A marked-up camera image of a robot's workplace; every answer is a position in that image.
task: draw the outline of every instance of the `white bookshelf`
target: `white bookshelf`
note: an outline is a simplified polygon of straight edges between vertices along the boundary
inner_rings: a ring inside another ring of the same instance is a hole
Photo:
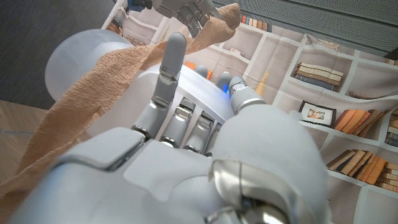
[[[104,23],[106,29],[123,0],[119,0]],[[189,35],[187,28],[175,18],[160,16],[153,10],[130,12],[123,35],[131,35],[146,44],[167,40],[173,32]],[[391,110],[398,106],[398,66],[393,61],[340,46],[336,52],[318,44],[309,35],[298,34],[280,27],[272,33],[241,24],[236,34],[223,43],[186,55],[184,62],[204,65],[213,71],[210,81],[216,82],[222,72],[242,76],[254,88],[264,72],[269,71],[262,97],[286,112],[299,110],[302,101],[336,109],[336,118],[347,109]],[[240,56],[228,49],[244,52]],[[292,77],[298,63],[326,66],[344,73],[341,85],[332,90],[301,82]],[[348,95],[357,91],[369,95],[388,95],[375,100],[360,100]],[[301,121],[315,143],[325,163],[347,149],[371,151],[389,162],[398,163],[398,147],[384,143],[389,114],[366,138],[349,135],[325,126]],[[328,171],[328,198],[333,223],[396,223],[398,193],[391,192],[337,172]]]

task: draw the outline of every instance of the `shelf compartment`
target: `shelf compartment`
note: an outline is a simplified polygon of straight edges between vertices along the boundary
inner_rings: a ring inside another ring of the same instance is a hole
[[[345,152],[345,150],[360,149],[362,151],[369,151],[377,155],[379,155],[379,153],[382,151],[382,149],[378,146],[379,143],[375,140],[345,134],[334,129],[330,129],[330,132],[331,134],[335,135],[327,147],[320,152],[322,160],[325,164],[328,164],[333,159],[336,159],[340,154]]]
[[[318,48],[324,49],[324,50],[332,50],[332,49],[329,49],[328,47],[325,47],[318,43],[319,43],[319,39],[307,34],[307,41],[306,41],[305,45],[312,45],[314,47],[318,47]],[[350,56],[354,56],[354,53],[355,53],[355,49],[352,49],[352,48],[349,48],[346,46],[342,46],[342,45],[339,46],[338,51],[341,54],[346,54],[346,55],[350,55]]]
[[[158,27],[160,22],[162,22],[163,15],[158,13],[155,9],[144,9],[141,12],[136,12],[136,11],[129,11],[129,15],[133,16],[136,18],[138,21],[149,24],[154,27]]]
[[[346,77],[348,76],[348,72],[352,64],[352,60],[340,56],[338,52],[336,52],[336,54],[331,54],[330,52],[321,49],[303,49],[295,64],[295,68],[292,71],[292,75],[295,74],[297,65],[301,62],[324,66],[326,68],[343,72],[344,75],[341,78],[340,86],[335,86],[333,89],[335,92],[340,91],[346,80]]]
[[[301,121],[301,124],[305,123],[304,127],[308,130],[311,134],[312,139],[315,141],[315,144],[320,149],[323,144],[325,143],[326,138],[328,137],[329,133],[326,131],[319,130],[317,128],[318,125]]]
[[[269,36],[261,46],[261,51],[254,62],[255,65],[251,67],[246,77],[246,83],[253,88],[256,87],[265,71],[268,70],[269,74],[262,95],[268,104],[274,102],[297,49],[297,46]]]
[[[373,55],[373,54],[369,54],[369,53],[366,53],[366,52],[360,52],[359,53],[359,57],[363,58],[363,59],[366,59],[366,60],[372,60],[372,61],[375,61],[375,62],[389,63],[389,64],[392,64],[392,65],[394,64],[394,61],[391,60],[391,59],[380,57],[380,56]]]
[[[294,40],[298,43],[300,43],[304,37],[304,34],[301,34],[299,32],[295,32],[292,30],[284,29],[281,27],[277,27],[277,26],[272,26],[272,33],[279,35],[281,37],[289,38],[290,40]]]
[[[221,53],[218,61],[216,61],[216,65],[213,69],[213,75],[211,76],[210,81],[214,83],[217,82],[218,77],[223,72],[229,72],[232,77],[241,77],[247,67],[248,63],[243,62],[234,55]]]
[[[329,175],[328,200],[333,223],[353,223],[361,187]]]
[[[239,26],[236,28],[235,35],[225,42],[223,48],[229,50],[233,47],[244,53],[244,58],[251,60],[257,46],[259,45],[261,37],[262,33]]]
[[[191,62],[194,63],[195,65],[203,65],[208,70],[213,72],[214,68],[216,67],[217,61],[220,57],[221,57],[221,52],[219,50],[207,47],[198,52],[184,56],[183,62],[184,64],[185,62]]]
[[[302,101],[305,100],[309,103],[336,109],[336,119],[340,117],[344,110],[348,109],[385,111],[398,105],[398,98],[357,100],[292,77],[289,77],[283,91],[284,94],[277,106],[284,111],[298,111]]]
[[[124,22],[123,37],[130,35],[133,38],[143,41],[146,45],[149,45],[155,33],[156,30],[142,26],[130,17]]]
[[[348,91],[372,96],[398,95],[398,67],[358,62]]]
[[[397,223],[398,193],[367,185],[359,196],[356,223]]]

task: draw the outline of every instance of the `orange book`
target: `orange book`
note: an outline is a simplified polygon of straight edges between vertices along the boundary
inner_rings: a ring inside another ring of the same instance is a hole
[[[366,119],[366,121],[359,125],[359,127],[354,130],[353,134],[357,135],[356,133],[360,133],[368,124],[370,124],[373,120],[375,120],[380,114],[381,111],[378,110],[369,110],[368,111],[371,115]]]
[[[355,155],[348,161],[347,165],[344,166],[344,168],[341,170],[342,174],[347,175],[351,170],[354,169],[354,167],[360,162],[360,160],[363,158],[366,152],[358,149],[353,150],[355,152]]]
[[[376,186],[387,189],[387,190],[391,190],[394,192],[398,192],[398,187],[395,187],[393,185],[389,185],[389,184],[385,184],[385,183],[377,183]]]
[[[336,121],[335,130],[341,131],[355,114],[355,110],[345,110]]]
[[[349,176],[354,176],[355,172],[365,164],[365,162],[371,157],[371,152],[366,152],[366,154],[362,157],[362,159],[355,165],[355,167],[349,172]]]
[[[368,178],[368,175],[371,173],[374,166],[376,165],[376,162],[379,159],[379,157],[376,156],[375,154],[373,154],[372,156],[370,157],[368,164],[366,164],[366,166],[363,167],[361,173],[356,177],[358,180],[365,182],[366,178]]]
[[[392,120],[392,121],[390,121],[390,123],[388,124],[388,126],[394,127],[394,128],[398,128],[398,120]]]
[[[363,124],[370,116],[371,114],[369,112],[365,112],[365,114],[363,114],[362,118],[358,121],[358,123],[355,124],[355,126],[353,128],[351,128],[350,131],[348,131],[348,134],[353,134],[354,131],[361,125]]]
[[[213,74],[212,71],[207,70],[207,79],[210,79],[212,74]]]
[[[197,65],[195,65],[192,62],[185,62],[185,66],[187,66],[188,68],[191,68],[192,70],[194,70]]]
[[[398,164],[392,164],[390,162],[387,162],[384,168],[398,170]]]
[[[363,117],[365,113],[365,110],[356,110],[353,117],[348,121],[346,126],[344,126],[341,131],[344,133],[348,133],[348,131],[350,131],[355,126],[355,124],[358,123],[358,121]]]
[[[374,165],[372,171],[369,173],[368,177],[366,178],[366,183],[368,184],[374,184],[377,181],[377,178],[379,178],[381,171],[384,168],[384,165],[386,165],[386,160],[379,157],[377,160],[376,164]]]
[[[382,172],[380,174],[380,177],[386,178],[386,179],[390,179],[390,180],[398,180],[398,175],[394,175],[394,174],[388,174],[385,172]]]
[[[347,159],[353,157],[356,152],[351,151],[351,150],[346,150],[343,152],[340,156],[338,156],[336,159],[333,159],[331,162],[326,165],[329,170],[335,170],[337,169],[338,166],[340,166],[342,163],[347,161]]]
[[[368,131],[371,129],[371,127],[378,122],[385,114],[381,113],[375,120],[373,120],[372,122],[370,122],[364,129],[362,129],[362,131],[360,133],[358,133],[359,137],[365,137],[366,133],[368,133]]]

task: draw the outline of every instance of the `red book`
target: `red book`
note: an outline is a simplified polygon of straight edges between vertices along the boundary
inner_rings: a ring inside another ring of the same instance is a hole
[[[351,128],[350,131],[348,131],[348,134],[352,134],[361,124],[363,124],[370,116],[371,114],[369,112],[366,112],[362,118],[355,124],[353,128]]]

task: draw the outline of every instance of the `beige cloth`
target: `beige cloth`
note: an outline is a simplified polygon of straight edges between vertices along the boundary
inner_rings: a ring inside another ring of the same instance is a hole
[[[186,54],[232,38],[240,23],[239,6],[231,4],[219,11],[223,21],[211,17],[195,39],[187,39]],[[32,136],[17,174],[0,185],[0,223],[36,186],[52,162],[113,106],[134,74],[162,60],[165,45],[161,42],[105,54],[51,107]]]

